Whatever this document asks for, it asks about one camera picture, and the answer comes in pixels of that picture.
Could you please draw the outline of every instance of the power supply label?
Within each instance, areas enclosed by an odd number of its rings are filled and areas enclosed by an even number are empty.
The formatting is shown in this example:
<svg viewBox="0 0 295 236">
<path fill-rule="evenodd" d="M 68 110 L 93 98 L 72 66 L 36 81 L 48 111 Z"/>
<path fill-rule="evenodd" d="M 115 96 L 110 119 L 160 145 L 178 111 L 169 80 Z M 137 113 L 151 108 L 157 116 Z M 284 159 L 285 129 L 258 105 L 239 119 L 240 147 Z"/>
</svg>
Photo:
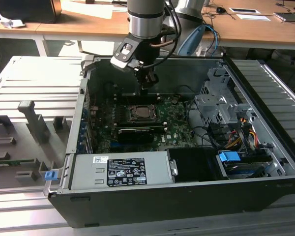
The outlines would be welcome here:
<svg viewBox="0 0 295 236">
<path fill-rule="evenodd" d="M 109 187 L 147 184 L 144 158 L 109 159 L 107 185 Z"/>
</svg>

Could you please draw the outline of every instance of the blue latch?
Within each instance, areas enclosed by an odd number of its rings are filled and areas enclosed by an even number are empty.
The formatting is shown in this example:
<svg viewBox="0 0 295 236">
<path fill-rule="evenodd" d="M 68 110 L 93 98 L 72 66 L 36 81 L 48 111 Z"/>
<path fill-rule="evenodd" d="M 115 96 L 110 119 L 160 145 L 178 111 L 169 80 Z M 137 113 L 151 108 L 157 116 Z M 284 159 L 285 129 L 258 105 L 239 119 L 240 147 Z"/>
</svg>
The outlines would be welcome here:
<svg viewBox="0 0 295 236">
<path fill-rule="evenodd" d="M 58 171 L 47 171 L 45 174 L 45 180 L 58 180 Z"/>
<path fill-rule="evenodd" d="M 224 151 L 219 154 L 221 161 L 241 161 L 238 153 L 236 151 Z"/>
</svg>

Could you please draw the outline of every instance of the wooden table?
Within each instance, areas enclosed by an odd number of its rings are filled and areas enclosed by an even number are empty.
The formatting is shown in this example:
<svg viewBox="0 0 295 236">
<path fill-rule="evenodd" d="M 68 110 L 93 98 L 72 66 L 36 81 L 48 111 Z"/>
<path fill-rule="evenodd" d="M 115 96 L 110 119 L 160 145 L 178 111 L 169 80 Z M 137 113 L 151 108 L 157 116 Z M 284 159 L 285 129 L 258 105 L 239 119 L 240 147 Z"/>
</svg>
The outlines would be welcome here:
<svg viewBox="0 0 295 236">
<path fill-rule="evenodd" d="M 237 15 L 215 15 L 213 19 L 214 29 L 221 35 L 221 46 L 270 48 L 270 49 L 295 49 L 295 23 L 282 23 L 273 15 L 274 12 L 288 12 L 288 10 L 276 6 L 275 0 L 214 0 L 214 4 L 223 6 L 228 13 L 233 12 L 230 7 L 256 9 L 260 14 L 266 15 L 271 21 L 241 20 Z M 211 4 L 204 7 L 202 12 L 216 14 L 217 6 Z M 285 6 L 292 12 L 295 2 L 285 1 Z M 211 19 L 204 15 L 204 20 L 211 24 Z"/>
<path fill-rule="evenodd" d="M 227 14 L 215 15 L 213 25 L 221 35 L 220 46 L 295 49 L 295 24 L 281 23 L 273 16 L 274 12 L 287 12 L 276 6 L 275 0 L 214 0 L 213 3 L 223 5 L 229 13 L 229 7 L 240 7 L 257 9 L 260 15 L 271 15 L 267 16 L 271 21 L 241 20 L 232 15 L 236 19 L 233 20 Z M 203 13 L 216 13 L 214 4 L 204 7 Z M 295 2 L 285 1 L 285 6 L 294 11 Z M 208 16 L 204 15 L 204 20 L 211 24 Z M 121 42 L 128 34 L 127 13 L 116 11 L 111 19 L 104 19 L 63 10 L 57 24 L 26 24 L 27 27 L 20 29 L 6 29 L 0 24 L 0 38 L 33 39 L 41 56 L 48 55 L 46 40 Z M 208 45 L 212 40 L 213 34 L 206 32 L 202 44 Z"/>
</svg>

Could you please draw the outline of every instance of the green circuit board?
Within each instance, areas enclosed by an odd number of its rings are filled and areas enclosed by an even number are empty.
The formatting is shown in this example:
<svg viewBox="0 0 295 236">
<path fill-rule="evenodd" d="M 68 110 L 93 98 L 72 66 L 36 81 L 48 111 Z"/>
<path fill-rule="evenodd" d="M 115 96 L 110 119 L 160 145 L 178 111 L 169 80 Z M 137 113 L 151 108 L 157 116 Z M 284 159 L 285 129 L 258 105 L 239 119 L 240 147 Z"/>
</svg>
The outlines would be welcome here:
<svg viewBox="0 0 295 236">
<path fill-rule="evenodd" d="M 118 142 L 114 124 L 116 105 L 107 99 L 98 106 L 94 123 L 96 153 L 164 151 L 168 148 L 195 147 L 196 143 L 186 122 L 186 108 L 177 96 L 161 96 L 154 104 L 155 115 L 162 123 L 166 122 L 166 132 L 154 133 L 153 142 L 147 144 L 125 145 Z"/>
</svg>

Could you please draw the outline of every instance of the computer case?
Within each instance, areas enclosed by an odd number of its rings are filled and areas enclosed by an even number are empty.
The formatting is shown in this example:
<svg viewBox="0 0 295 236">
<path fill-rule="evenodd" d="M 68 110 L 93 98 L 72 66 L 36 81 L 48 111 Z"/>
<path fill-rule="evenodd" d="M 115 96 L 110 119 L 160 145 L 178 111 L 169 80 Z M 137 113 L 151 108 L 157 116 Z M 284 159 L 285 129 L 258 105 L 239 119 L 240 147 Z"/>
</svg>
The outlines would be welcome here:
<svg viewBox="0 0 295 236">
<path fill-rule="evenodd" d="M 55 23 L 60 13 L 60 0 L 0 0 L 2 16 L 25 23 Z"/>
</svg>

